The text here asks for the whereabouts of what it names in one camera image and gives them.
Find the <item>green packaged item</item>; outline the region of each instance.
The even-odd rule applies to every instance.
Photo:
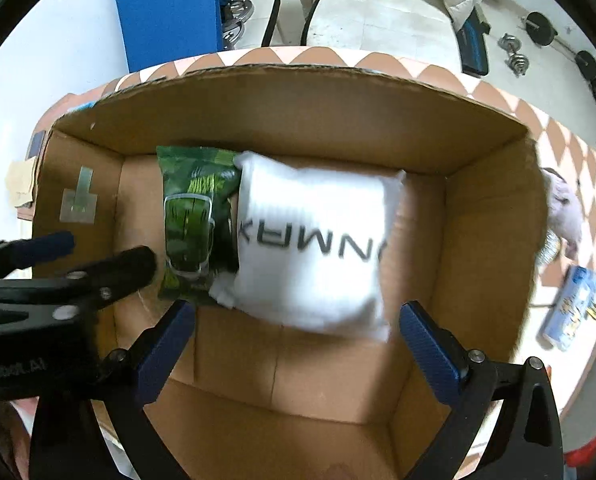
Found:
[[[159,296],[210,300],[217,272],[238,270],[229,198],[238,191],[236,152],[158,146],[167,266]]]

